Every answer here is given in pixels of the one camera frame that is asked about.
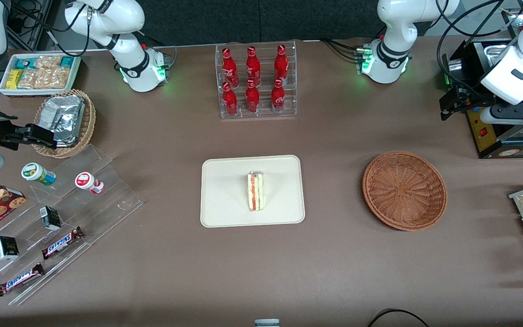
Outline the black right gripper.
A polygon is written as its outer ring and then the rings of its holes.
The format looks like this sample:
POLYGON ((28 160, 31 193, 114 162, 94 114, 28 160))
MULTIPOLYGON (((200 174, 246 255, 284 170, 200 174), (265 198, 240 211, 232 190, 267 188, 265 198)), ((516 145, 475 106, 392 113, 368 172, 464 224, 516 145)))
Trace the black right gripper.
MULTIPOLYGON (((16 116, 9 116, 0 112, 0 142, 6 139, 9 134, 16 130, 16 126, 11 120, 17 119, 16 116)), ((54 132, 42 128, 37 124, 26 124, 21 129, 22 135, 15 136, 15 143, 42 146, 49 149, 56 149, 57 142, 54 140, 54 132)))

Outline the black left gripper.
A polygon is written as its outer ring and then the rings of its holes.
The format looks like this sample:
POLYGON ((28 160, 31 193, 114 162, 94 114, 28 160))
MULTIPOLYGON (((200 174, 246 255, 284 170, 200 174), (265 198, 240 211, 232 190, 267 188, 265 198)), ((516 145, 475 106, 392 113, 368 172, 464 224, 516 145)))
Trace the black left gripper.
POLYGON ((486 88, 473 88, 471 93, 467 87, 456 85, 456 99, 440 99, 440 118, 448 120, 454 113, 469 110, 477 112, 496 103, 496 95, 486 88))

